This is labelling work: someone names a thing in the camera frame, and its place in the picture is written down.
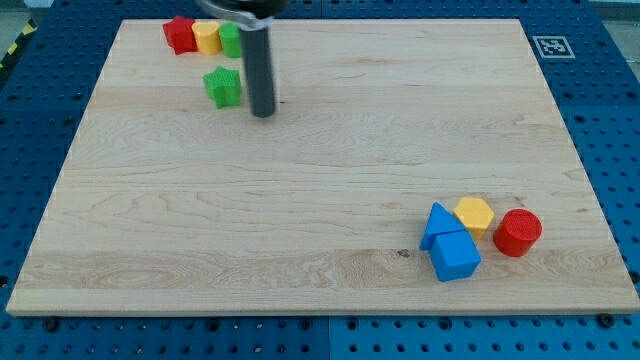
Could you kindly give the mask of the black robot arm end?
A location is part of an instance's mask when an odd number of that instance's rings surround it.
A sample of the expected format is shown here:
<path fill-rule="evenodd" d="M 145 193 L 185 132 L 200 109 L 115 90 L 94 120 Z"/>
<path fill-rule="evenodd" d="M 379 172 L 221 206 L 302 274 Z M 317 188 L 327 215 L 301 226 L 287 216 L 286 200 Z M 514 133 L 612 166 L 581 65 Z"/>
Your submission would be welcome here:
<path fill-rule="evenodd" d="M 196 0 L 205 13 L 235 23 L 243 30 L 268 27 L 276 15 L 290 5 L 290 0 Z"/>

